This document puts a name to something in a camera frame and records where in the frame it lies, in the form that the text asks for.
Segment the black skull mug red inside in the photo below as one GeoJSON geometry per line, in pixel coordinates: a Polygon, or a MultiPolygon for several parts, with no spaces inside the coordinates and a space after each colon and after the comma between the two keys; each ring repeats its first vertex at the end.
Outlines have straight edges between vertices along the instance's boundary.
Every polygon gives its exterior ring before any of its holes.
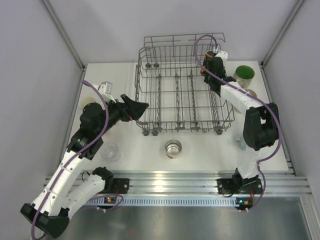
{"type": "Polygon", "coordinates": [[[205,53],[204,59],[203,59],[203,66],[204,66],[204,68],[202,68],[202,69],[200,70],[200,74],[201,74],[203,77],[206,76],[205,67],[206,67],[206,64],[207,64],[207,60],[210,59],[210,58],[215,57],[216,54],[217,54],[217,52],[214,51],[214,50],[210,50],[210,51],[207,51],[207,52],[205,53]]]}

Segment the grey wire dish rack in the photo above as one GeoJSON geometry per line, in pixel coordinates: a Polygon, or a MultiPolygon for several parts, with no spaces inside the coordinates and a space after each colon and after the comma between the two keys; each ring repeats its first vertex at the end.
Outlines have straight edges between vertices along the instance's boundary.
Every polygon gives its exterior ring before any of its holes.
{"type": "Polygon", "coordinates": [[[221,50],[222,32],[146,36],[135,67],[135,100],[149,107],[137,121],[144,136],[164,132],[214,131],[221,135],[235,119],[232,105],[204,82],[201,67],[208,51],[221,50]]]}

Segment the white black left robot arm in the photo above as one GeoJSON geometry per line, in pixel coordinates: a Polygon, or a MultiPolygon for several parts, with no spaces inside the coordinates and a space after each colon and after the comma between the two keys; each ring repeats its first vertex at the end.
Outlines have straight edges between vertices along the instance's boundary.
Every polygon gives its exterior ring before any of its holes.
{"type": "Polygon", "coordinates": [[[250,189],[263,193],[264,190],[259,188],[262,182],[259,178],[262,176],[260,164],[275,155],[268,151],[274,144],[279,150],[282,141],[278,106],[273,102],[263,102],[242,88],[234,77],[228,76],[226,60],[223,52],[206,53],[201,74],[213,92],[244,116],[242,139],[246,147],[244,158],[232,177],[218,180],[219,191],[228,196],[246,193],[250,189]]]}

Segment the cream mug green inside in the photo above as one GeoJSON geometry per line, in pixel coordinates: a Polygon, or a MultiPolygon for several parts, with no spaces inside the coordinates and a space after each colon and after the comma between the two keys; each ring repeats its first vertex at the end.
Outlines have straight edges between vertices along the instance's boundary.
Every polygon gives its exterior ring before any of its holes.
{"type": "Polygon", "coordinates": [[[247,89],[255,76],[255,71],[248,65],[240,65],[236,68],[233,77],[238,84],[243,88],[247,89]]]}

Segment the beige plain cup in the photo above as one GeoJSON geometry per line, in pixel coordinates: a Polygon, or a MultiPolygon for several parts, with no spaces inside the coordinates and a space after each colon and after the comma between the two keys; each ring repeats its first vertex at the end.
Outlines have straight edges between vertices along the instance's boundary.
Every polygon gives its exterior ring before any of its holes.
{"type": "Polygon", "coordinates": [[[253,91],[253,90],[251,90],[251,89],[245,89],[245,90],[248,92],[248,94],[254,96],[255,98],[257,97],[257,94],[256,94],[255,91],[253,91]]]}

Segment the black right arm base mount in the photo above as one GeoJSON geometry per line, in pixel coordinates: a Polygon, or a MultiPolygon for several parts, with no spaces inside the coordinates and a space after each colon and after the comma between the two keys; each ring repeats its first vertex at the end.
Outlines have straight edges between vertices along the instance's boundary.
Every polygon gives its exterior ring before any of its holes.
{"type": "Polygon", "coordinates": [[[130,186],[129,178],[114,178],[108,179],[101,178],[98,175],[91,175],[97,177],[97,181],[93,184],[98,187],[97,194],[127,194],[130,186]]]}

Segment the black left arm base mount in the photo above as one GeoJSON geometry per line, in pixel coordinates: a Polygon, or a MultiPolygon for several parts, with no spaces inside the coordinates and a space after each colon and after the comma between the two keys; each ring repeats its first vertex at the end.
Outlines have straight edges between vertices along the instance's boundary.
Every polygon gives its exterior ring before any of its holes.
{"type": "Polygon", "coordinates": [[[224,197],[233,195],[261,194],[263,185],[258,176],[242,179],[240,176],[232,178],[219,178],[217,181],[218,193],[224,197]]]}

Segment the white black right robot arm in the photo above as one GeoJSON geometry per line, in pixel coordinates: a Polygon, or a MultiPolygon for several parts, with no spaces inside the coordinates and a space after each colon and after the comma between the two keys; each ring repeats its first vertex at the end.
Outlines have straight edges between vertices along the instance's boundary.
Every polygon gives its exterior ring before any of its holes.
{"type": "Polygon", "coordinates": [[[56,239],[66,230],[73,215],[96,194],[116,195],[120,186],[106,167],[97,167],[78,188],[75,180],[103,145],[102,136],[117,122],[137,121],[149,104],[120,96],[122,101],[90,102],[83,107],[80,127],[72,136],[63,159],[54,175],[32,203],[25,203],[20,212],[46,235],[56,239]]]}

